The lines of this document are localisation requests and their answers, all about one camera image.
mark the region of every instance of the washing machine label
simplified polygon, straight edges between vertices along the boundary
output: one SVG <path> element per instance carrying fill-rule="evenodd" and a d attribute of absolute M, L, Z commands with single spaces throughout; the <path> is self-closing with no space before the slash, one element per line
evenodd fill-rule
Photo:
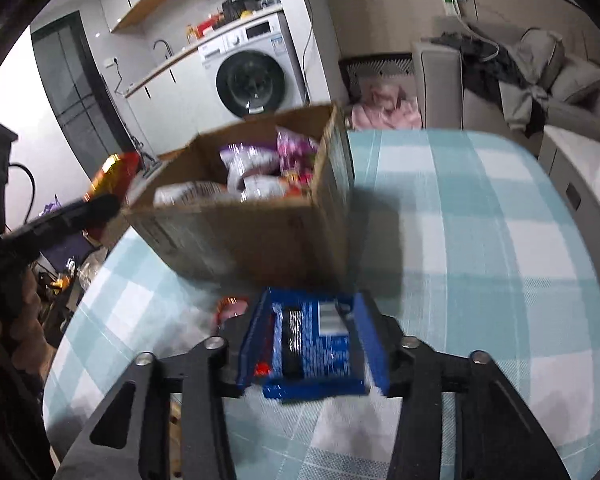
<path fill-rule="evenodd" d="M 271 46 L 277 56 L 286 52 L 285 42 L 282 40 L 282 36 L 271 38 Z"/>

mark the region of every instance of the faucet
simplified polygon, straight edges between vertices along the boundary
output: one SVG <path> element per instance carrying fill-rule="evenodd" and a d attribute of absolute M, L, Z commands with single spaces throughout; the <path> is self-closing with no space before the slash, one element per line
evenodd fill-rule
<path fill-rule="evenodd" d="M 173 56 L 173 52 L 171 51 L 171 47 L 169 46 L 169 43 L 167 43 L 164 40 L 155 40 L 154 43 L 154 50 L 156 45 L 158 45 L 158 43 L 164 43 L 164 46 L 167 47 L 167 53 L 169 54 L 168 56 L 165 56 L 165 59 L 169 59 L 171 56 Z"/>

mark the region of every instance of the washing machine control panel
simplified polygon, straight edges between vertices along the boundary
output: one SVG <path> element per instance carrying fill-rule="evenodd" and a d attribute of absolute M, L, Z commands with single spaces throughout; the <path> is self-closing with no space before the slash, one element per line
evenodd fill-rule
<path fill-rule="evenodd" d="M 280 22 L 277 17 L 275 15 L 266 16 L 259 20 L 254 20 L 243 27 L 237 27 L 234 30 L 226 32 L 223 35 L 224 47 L 228 52 L 276 32 L 280 32 Z"/>
<path fill-rule="evenodd" d="M 215 57 L 222 56 L 226 52 L 222 36 L 214 40 L 204 43 L 198 47 L 198 53 L 202 58 L 202 62 L 208 61 Z"/>

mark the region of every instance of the plaid tablecloth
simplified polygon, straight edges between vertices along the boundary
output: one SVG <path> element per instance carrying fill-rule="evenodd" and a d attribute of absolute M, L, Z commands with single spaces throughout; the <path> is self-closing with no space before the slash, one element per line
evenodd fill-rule
<path fill-rule="evenodd" d="M 567 208 L 536 161 L 500 137 L 350 134 L 356 171 L 351 279 L 433 348 L 488 351 L 531 406 L 572 478 L 600 467 L 600 288 Z M 129 230 L 87 291 L 45 387 L 64 454 L 140 351 L 184 352 L 217 298 L 176 276 Z M 445 402 L 442 477 L 453 469 Z M 225 402 L 240 479 L 384 478 L 400 401 L 280 405 L 256 388 Z"/>

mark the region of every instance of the dark door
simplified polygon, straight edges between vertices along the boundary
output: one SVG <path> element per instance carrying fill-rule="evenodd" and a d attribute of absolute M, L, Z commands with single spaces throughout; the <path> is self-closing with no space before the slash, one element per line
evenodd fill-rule
<path fill-rule="evenodd" d="M 93 178 L 109 155 L 134 147 L 91 56 L 80 12 L 31 33 L 51 109 L 85 173 Z"/>
<path fill-rule="evenodd" d="M 275 112 L 285 98 L 285 72 L 271 56 L 244 50 L 220 65 L 216 88 L 222 104 L 237 117 Z"/>

